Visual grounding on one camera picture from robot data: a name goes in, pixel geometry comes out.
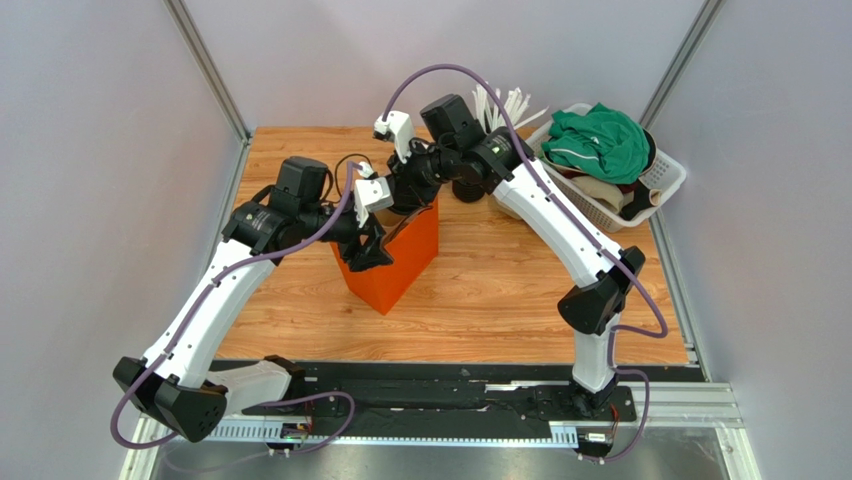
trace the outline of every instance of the wooden tabletop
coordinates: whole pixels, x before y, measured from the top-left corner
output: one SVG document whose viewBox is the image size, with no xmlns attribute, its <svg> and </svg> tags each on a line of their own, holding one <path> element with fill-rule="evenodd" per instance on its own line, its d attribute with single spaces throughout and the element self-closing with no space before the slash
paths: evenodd
<svg viewBox="0 0 852 480">
<path fill-rule="evenodd" d="M 314 158 L 333 167 L 344 155 L 358 152 L 369 156 L 384 173 L 392 150 L 392 145 L 372 139 L 369 128 L 260 128 L 236 203 L 274 183 L 287 157 Z M 285 258 L 261 285 L 228 332 L 218 356 L 572 362 L 572 329 L 557 313 L 556 302 L 573 282 L 556 255 L 523 221 L 495 210 L 487 199 L 463 204 L 449 186 L 440 193 L 440 216 L 438 257 L 388 315 L 382 316 L 349 292 L 330 246 L 317 243 Z M 617 361 L 686 363 L 647 223 L 611 236 L 622 246 L 638 245 L 645 253 L 647 263 L 640 279 L 671 327 L 663 340 L 620 333 Z M 659 329 L 635 289 L 621 322 Z"/>
</svg>

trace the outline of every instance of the white basket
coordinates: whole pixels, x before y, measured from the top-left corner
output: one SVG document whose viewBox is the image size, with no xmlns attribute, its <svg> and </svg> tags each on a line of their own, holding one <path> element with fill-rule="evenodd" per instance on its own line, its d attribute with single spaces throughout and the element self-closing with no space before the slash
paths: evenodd
<svg viewBox="0 0 852 480">
<path fill-rule="evenodd" d="M 592 106 L 589 104 L 577 103 L 572 105 L 570 108 L 566 108 L 564 111 L 573 112 L 578 115 L 585 115 L 591 109 Z M 639 178 L 649 189 L 658 189 L 662 192 L 660 204 L 656 207 L 643 210 L 639 213 L 639 215 L 636 215 L 633 220 L 625 220 L 609 211 L 594 198 L 583 193 L 574 184 L 574 182 L 563 177 L 562 174 L 552 167 L 552 164 L 547 160 L 544 156 L 544 152 L 541 150 L 541 144 L 550 140 L 548 132 L 550 131 L 550 126 L 552 124 L 553 121 L 551 120 L 533 132 L 530 138 L 527 139 L 527 144 L 533 149 L 535 156 L 541 159 L 544 169 L 550 175 L 550 178 L 556 182 L 556 186 L 558 186 L 559 189 L 562 190 L 562 193 L 571 200 L 571 203 L 576 205 L 577 208 L 583 212 L 583 215 L 589 218 L 589 220 L 607 232 L 617 232 L 624 227 L 635 227 L 647 220 L 648 217 L 653 215 L 660 206 L 671 198 L 674 192 L 680 188 L 680 185 L 686 179 L 686 170 L 683 166 L 657 148 L 657 160 L 654 162 L 651 170 L 644 173 Z"/>
</svg>

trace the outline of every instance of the white wall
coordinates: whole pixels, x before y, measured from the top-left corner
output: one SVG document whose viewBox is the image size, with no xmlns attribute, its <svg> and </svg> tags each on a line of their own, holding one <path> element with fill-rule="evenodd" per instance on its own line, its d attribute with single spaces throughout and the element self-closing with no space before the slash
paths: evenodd
<svg viewBox="0 0 852 480">
<path fill-rule="evenodd" d="M 187 4 L 254 128 L 372 125 L 403 79 L 446 62 L 504 90 L 532 93 L 538 108 L 531 113 L 597 100 L 639 118 L 702 1 Z M 472 88 L 461 74 L 433 73 L 407 90 L 398 109 L 416 114 L 446 93 L 469 95 Z"/>
<path fill-rule="evenodd" d="M 852 4 L 727 2 L 653 132 L 703 354 L 764 478 L 852 461 Z"/>
<path fill-rule="evenodd" d="M 0 478 L 116 478 L 239 146 L 162 2 L 4 1 L 0 65 Z"/>
</svg>

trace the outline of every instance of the white bracket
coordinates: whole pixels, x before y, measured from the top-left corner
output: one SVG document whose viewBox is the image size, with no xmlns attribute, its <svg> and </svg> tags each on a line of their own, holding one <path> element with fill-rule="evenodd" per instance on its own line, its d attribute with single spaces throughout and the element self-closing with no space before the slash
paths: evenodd
<svg viewBox="0 0 852 480">
<path fill-rule="evenodd" d="M 394 150 L 396 150 L 400 162 L 406 163 L 408 161 L 408 157 L 411 156 L 408 142 L 415 137 L 415 133 L 411 117 L 407 113 L 393 110 L 388 114 L 387 120 L 382 120 L 382 117 L 379 116 L 373 125 L 373 132 L 384 141 L 393 142 Z"/>
<path fill-rule="evenodd" d="M 248 367 L 207 372 L 207 379 L 228 388 L 225 415 L 248 407 L 280 400 L 290 386 L 290 374 L 284 367 L 262 360 Z"/>
<path fill-rule="evenodd" d="M 358 218 L 358 228 L 367 223 L 371 212 L 377 212 L 392 205 L 393 195 L 385 177 L 355 180 L 355 214 Z"/>
</svg>

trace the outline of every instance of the white cable tie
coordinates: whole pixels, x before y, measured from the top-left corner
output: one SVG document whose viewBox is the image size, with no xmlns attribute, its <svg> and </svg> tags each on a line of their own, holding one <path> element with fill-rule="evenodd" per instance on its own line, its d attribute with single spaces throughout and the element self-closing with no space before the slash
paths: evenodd
<svg viewBox="0 0 852 480">
<path fill-rule="evenodd" d="M 548 106 L 544 107 L 543 109 L 541 109 L 540 111 L 536 112 L 535 114 L 533 114 L 532 116 L 530 116 L 529 118 L 527 118 L 526 120 L 524 120 L 523 122 L 521 122 L 521 123 L 519 123 L 519 124 L 515 125 L 515 128 L 516 128 L 516 129 L 521 128 L 521 127 L 523 127 L 524 125 L 526 125 L 526 124 L 530 123 L 531 121 L 535 120 L 536 118 L 538 118 L 538 117 L 540 117 L 540 116 L 544 115 L 544 114 L 545 114 L 545 112 L 547 112 L 547 110 L 548 110 L 549 108 L 550 108 L 550 105 L 548 105 Z"/>
<path fill-rule="evenodd" d="M 531 96 L 532 95 L 528 93 L 527 96 L 524 97 L 524 101 L 521 102 L 521 105 L 518 107 L 518 112 L 515 116 L 515 119 L 513 120 L 513 123 L 518 123 L 519 121 L 521 121 L 521 117 L 524 115 L 524 112 L 526 112 L 527 109 L 530 107 Z"/>
<path fill-rule="evenodd" d="M 521 93 L 521 89 L 515 87 L 514 96 L 512 98 L 512 111 L 509 112 L 509 119 L 512 120 L 512 124 L 514 125 L 518 119 L 518 108 L 521 106 L 521 99 L 523 98 L 523 93 Z"/>
<path fill-rule="evenodd" d="M 499 88 L 496 89 L 496 91 L 494 93 L 497 94 L 497 98 L 494 99 L 494 107 L 493 107 L 493 111 L 491 112 L 491 117 L 494 118 L 494 123 L 491 124 L 491 131 L 492 132 L 495 129 L 497 129 L 497 125 L 500 124 L 500 118 L 501 118 L 500 117 L 500 110 L 497 108 L 497 103 L 500 101 L 500 89 Z"/>
</svg>

